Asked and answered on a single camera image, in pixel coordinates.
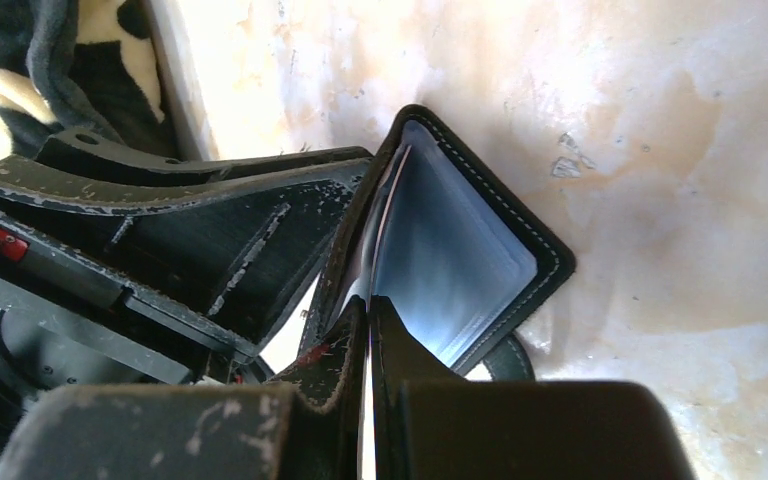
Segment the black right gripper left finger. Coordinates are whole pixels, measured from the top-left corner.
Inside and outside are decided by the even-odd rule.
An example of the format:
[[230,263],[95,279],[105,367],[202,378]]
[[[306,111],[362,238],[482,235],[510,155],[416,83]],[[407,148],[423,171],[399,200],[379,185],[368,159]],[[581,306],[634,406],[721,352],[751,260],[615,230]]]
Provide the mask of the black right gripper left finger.
[[259,385],[61,387],[19,423],[0,479],[356,479],[366,306]]

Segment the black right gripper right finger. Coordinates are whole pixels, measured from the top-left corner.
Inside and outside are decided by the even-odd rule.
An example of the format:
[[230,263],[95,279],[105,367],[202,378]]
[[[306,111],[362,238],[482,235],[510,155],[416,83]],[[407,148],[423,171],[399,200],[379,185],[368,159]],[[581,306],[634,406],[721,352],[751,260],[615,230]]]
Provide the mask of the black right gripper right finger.
[[624,381],[469,381],[370,306],[381,479],[690,479],[664,406]]

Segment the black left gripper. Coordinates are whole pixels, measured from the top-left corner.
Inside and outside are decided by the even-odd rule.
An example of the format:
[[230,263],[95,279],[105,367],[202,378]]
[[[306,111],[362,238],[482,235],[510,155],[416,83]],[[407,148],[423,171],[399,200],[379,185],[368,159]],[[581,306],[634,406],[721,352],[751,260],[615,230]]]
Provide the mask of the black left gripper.
[[267,380],[235,360],[316,277],[371,160],[183,162],[84,129],[1,160],[0,455],[60,386]]

